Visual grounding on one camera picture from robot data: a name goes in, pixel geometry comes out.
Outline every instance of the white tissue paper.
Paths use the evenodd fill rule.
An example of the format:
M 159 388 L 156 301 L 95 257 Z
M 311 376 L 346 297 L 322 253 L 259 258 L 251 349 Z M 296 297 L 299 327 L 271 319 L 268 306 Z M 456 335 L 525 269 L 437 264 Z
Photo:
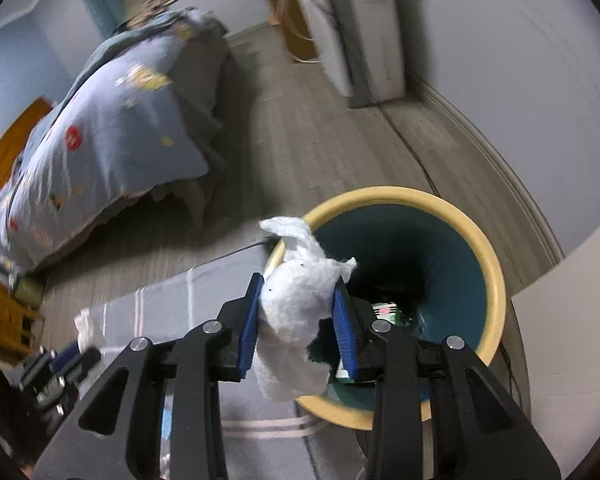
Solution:
M 104 336 L 91 317 L 88 308 L 82 309 L 80 314 L 74 317 L 74 324 L 78 331 L 78 348 L 81 354 L 90 346 L 102 348 L 106 345 Z
M 275 402 L 319 395 L 327 386 L 329 365 L 308 361 L 306 348 L 318 335 L 318 322 L 331 317 L 336 282 L 349 281 L 356 260 L 328 259 L 301 218 L 270 218 L 260 227 L 285 243 L 283 263 L 260 296 L 253 358 L 260 390 Z

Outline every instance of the bed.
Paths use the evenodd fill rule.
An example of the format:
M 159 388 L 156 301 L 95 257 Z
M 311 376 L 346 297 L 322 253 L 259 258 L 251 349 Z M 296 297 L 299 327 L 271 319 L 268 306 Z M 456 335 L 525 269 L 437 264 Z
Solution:
M 0 263 L 51 264 L 140 197 L 172 193 L 201 224 L 226 29 L 167 12 L 105 41 L 55 107 L 36 100 L 0 140 Z

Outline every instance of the wooden floor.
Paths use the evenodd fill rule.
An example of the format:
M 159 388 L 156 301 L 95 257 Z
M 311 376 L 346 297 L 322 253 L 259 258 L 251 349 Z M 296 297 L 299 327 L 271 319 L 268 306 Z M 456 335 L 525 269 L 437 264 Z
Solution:
M 300 216 L 336 194 L 365 186 L 431 192 L 404 141 L 376 108 L 349 110 L 317 64 L 290 61 L 271 28 L 232 41 L 234 59 L 219 91 L 223 130 L 215 146 L 228 161 L 198 235 L 173 198 L 142 199 L 83 247 L 51 267 L 43 303 L 43 343 L 75 337 L 82 308 L 159 282 L 262 237 L 257 221 Z M 544 274 L 552 258 L 520 197 L 461 127 L 451 107 L 404 99 L 387 105 L 404 139 L 420 155 L 443 198 L 467 213 L 493 244 L 514 294 Z M 512 308 L 504 344 L 523 389 L 528 385 Z M 500 356 L 494 363 L 508 384 Z

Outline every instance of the metal screw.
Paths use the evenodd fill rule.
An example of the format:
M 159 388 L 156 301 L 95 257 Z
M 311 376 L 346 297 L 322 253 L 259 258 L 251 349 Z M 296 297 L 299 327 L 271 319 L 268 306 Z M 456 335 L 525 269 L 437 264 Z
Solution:
M 376 319 L 372 324 L 371 324 L 371 328 L 375 331 L 375 332 L 379 332 L 379 333 L 384 333 L 384 332 L 389 332 L 389 330 L 391 330 L 391 323 L 389 323 L 387 320 L 385 319 Z
M 446 338 L 446 345 L 453 350 L 462 350 L 464 340 L 459 335 L 450 335 Z
M 216 334 L 216 333 L 220 332 L 221 330 L 222 330 L 222 323 L 220 323 L 217 319 L 214 319 L 212 321 L 207 321 L 202 326 L 202 331 L 205 334 Z
M 149 346 L 149 340 L 145 337 L 136 337 L 131 343 L 129 343 L 129 347 L 134 352 L 139 352 L 144 350 Z

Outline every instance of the wooden bed frame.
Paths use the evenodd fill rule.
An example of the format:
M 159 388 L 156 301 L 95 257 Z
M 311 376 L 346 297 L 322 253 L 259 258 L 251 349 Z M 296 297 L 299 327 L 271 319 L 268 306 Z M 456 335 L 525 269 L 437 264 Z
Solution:
M 0 138 L 0 188 L 11 176 L 11 168 L 24 149 L 29 134 L 38 121 L 51 111 L 51 105 L 42 97 L 36 99 Z

